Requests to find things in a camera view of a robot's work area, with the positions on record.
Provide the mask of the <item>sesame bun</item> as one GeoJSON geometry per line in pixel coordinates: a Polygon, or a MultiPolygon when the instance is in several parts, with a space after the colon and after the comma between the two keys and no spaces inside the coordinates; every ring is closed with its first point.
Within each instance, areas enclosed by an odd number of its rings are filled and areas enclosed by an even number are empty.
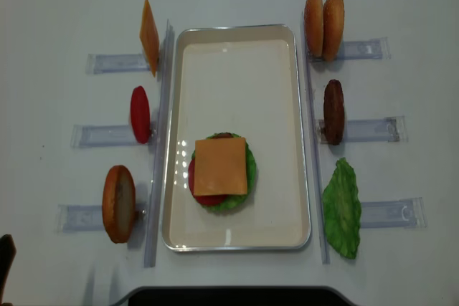
{"type": "Polygon", "coordinates": [[[309,52],[321,57],[323,50],[323,1],[306,0],[304,27],[309,52]]]}
{"type": "Polygon", "coordinates": [[[322,58],[333,61],[338,52],[344,31],[344,0],[326,0],[323,5],[322,58]]]}

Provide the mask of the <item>flat orange cheese slice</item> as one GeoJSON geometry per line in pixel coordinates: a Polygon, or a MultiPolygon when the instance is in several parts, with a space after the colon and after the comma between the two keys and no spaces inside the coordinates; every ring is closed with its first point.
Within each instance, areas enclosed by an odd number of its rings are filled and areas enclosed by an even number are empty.
{"type": "Polygon", "coordinates": [[[247,194],[243,137],[197,140],[194,161],[196,196],[247,194]]]}

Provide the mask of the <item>green lettuce leaf on burger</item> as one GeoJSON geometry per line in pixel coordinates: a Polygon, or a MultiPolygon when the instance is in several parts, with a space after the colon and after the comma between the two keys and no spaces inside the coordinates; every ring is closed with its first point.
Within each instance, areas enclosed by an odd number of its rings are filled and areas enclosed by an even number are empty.
{"type": "MultiPolygon", "coordinates": [[[[218,133],[215,133],[214,135],[211,135],[205,139],[213,138],[216,134],[218,133]]],[[[240,135],[237,135],[235,133],[232,133],[232,134],[233,134],[233,137],[241,137],[240,135]]],[[[193,158],[195,158],[195,150],[191,155],[191,159],[193,158]]],[[[250,193],[253,191],[255,187],[255,180],[256,180],[256,175],[257,175],[257,164],[255,161],[255,157],[252,151],[250,150],[250,147],[247,141],[246,141],[246,173],[247,173],[247,194],[245,195],[227,195],[227,198],[222,203],[216,206],[202,206],[201,204],[200,205],[208,211],[215,212],[215,213],[221,213],[224,211],[233,210],[246,201],[246,199],[248,198],[248,196],[250,195],[250,193]]]]}

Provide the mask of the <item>red tomato slice on burger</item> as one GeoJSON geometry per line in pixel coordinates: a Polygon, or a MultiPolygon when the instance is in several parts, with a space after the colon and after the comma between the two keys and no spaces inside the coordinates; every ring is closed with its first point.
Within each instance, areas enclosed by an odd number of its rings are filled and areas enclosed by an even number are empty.
{"type": "Polygon", "coordinates": [[[227,198],[227,195],[213,195],[213,196],[195,196],[194,195],[194,167],[195,167],[195,159],[193,158],[188,168],[188,183],[189,183],[189,190],[191,191],[191,194],[194,197],[194,199],[202,206],[216,206],[222,203],[227,198]]]}

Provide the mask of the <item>upright red tomato slice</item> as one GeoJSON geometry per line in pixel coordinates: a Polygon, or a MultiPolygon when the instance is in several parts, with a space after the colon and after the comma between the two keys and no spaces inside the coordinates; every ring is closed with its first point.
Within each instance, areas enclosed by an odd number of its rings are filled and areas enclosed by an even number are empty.
{"type": "Polygon", "coordinates": [[[130,117],[133,134],[141,144],[146,144],[151,137],[150,108],[146,91],[136,87],[131,95],[130,117]]]}

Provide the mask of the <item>upright brown meat patty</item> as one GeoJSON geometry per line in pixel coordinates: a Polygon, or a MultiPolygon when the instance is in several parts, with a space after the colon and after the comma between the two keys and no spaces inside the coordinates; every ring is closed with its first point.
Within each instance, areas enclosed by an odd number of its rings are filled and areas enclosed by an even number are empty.
{"type": "Polygon", "coordinates": [[[324,128],[323,134],[331,145],[342,141],[345,125],[344,95],[341,83],[330,80],[324,92],[323,101],[324,128]]]}

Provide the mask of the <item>upright orange cheese slice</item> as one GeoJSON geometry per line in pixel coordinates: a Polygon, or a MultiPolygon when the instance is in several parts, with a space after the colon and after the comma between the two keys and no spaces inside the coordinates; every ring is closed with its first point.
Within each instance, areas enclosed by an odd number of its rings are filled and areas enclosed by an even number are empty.
{"type": "Polygon", "coordinates": [[[143,5],[139,38],[146,60],[149,63],[150,71],[153,76],[156,76],[160,43],[156,23],[148,0],[145,0],[143,5]]]}

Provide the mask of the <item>clear holder under cheese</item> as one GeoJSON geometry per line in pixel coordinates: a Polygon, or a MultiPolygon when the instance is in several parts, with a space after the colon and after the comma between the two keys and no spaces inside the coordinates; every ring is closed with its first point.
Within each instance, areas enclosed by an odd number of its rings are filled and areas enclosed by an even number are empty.
{"type": "Polygon", "coordinates": [[[142,54],[89,54],[85,68],[89,75],[149,70],[149,63],[142,54]]]}

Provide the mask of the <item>white rectangular metal tray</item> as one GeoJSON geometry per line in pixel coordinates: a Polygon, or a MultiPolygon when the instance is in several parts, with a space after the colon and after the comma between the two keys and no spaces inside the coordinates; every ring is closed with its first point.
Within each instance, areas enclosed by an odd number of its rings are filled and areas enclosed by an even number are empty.
{"type": "Polygon", "coordinates": [[[301,86],[296,40],[283,24],[188,29],[171,78],[161,232],[174,252],[298,249],[309,239],[301,86]],[[195,142],[218,133],[247,141],[255,185],[229,211],[189,190],[195,142]]]}

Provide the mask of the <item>clear holder under right buns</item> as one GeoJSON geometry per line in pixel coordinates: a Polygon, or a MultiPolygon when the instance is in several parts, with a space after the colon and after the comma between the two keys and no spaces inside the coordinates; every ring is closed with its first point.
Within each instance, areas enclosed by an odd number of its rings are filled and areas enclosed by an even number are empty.
{"type": "Polygon", "coordinates": [[[337,55],[332,62],[355,59],[390,59],[389,42],[387,37],[342,41],[337,55]]]}

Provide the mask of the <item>clear holder under left bun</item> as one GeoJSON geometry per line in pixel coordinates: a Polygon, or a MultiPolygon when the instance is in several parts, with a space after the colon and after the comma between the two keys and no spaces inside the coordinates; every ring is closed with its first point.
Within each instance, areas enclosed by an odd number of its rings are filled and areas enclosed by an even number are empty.
{"type": "Polygon", "coordinates": [[[57,208],[57,233],[105,231],[102,206],[62,205],[57,208]]]}

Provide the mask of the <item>dark object bottom left corner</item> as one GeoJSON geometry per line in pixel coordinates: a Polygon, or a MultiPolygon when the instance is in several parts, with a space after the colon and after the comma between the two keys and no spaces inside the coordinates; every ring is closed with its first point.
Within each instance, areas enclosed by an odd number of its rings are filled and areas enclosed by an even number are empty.
{"type": "Polygon", "coordinates": [[[16,256],[16,245],[11,234],[5,234],[1,238],[0,244],[0,296],[3,300],[4,288],[12,263],[16,256]]]}

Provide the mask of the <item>left long clear acrylic rail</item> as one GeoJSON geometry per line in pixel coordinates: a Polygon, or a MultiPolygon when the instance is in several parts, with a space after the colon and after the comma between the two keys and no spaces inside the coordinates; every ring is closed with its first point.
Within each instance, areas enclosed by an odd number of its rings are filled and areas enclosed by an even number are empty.
{"type": "Polygon", "coordinates": [[[156,121],[156,134],[153,138],[154,157],[151,193],[148,209],[148,223],[146,227],[146,243],[144,252],[144,267],[151,268],[156,265],[156,252],[158,231],[161,214],[161,195],[166,185],[166,165],[169,149],[170,122],[171,122],[171,95],[174,93],[174,58],[175,33],[170,22],[166,25],[166,35],[163,40],[160,69],[158,75],[161,79],[160,103],[158,119],[156,121]]]}

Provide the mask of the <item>long clear acrylic rail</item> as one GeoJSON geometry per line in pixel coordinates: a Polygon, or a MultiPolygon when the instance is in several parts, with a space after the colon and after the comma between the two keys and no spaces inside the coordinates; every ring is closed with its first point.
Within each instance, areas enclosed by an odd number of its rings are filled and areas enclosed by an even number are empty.
{"type": "Polygon", "coordinates": [[[146,227],[146,243],[144,252],[144,267],[151,268],[156,265],[156,252],[158,231],[161,214],[161,195],[166,185],[166,165],[169,149],[170,122],[171,122],[171,95],[174,93],[174,58],[175,33],[170,22],[166,25],[166,35],[163,40],[160,69],[158,75],[161,79],[160,103],[158,119],[156,121],[156,134],[153,138],[154,157],[151,193],[148,209],[148,223],[146,227]]]}
{"type": "Polygon", "coordinates": [[[311,82],[311,71],[310,71],[310,58],[308,45],[306,41],[306,29],[304,20],[304,11],[301,13],[301,33],[302,33],[302,58],[303,58],[303,70],[304,80],[306,84],[306,98],[309,110],[309,132],[311,138],[311,156],[313,161],[313,178],[315,184],[315,197],[316,197],[316,211],[318,216],[318,235],[319,243],[321,248],[321,261],[322,264],[330,264],[330,253],[329,246],[326,240],[324,217],[323,217],[323,204],[322,204],[322,180],[321,180],[321,164],[318,150],[318,139],[316,134],[316,119],[314,111],[314,96],[311,82]]]}

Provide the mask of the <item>right long clear acrylic rail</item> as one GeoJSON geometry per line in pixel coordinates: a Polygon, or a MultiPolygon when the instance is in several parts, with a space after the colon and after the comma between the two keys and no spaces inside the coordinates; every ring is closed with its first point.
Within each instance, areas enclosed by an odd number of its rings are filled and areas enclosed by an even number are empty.
{"type": "Polygon", "coordinates": [[[330,253],[329,246],[326,240],[324,217],[323,217],[323,204],[322,204],[322,180],[321,180],[321,164],[318,150],[318,139],[316,134],[316,119],[314,111],[314,96],[311,82],[311,71],[310,71],[310,58],[308,45],[306,41],[306,29],[304,20],[304,11],[301,13],[301,33],[302,33],[302,58],[303,58],[303,70],[304,80],[306,84],[306,98],[309,110],[309,132],[311,138],[311,156],[313,161],[313,178],[315,184],[315,197],[316,197],[316,211],[318,216],[318,235],[319,243],[321,248],[321,261],[322,264],[330,264],[330,253]]]}

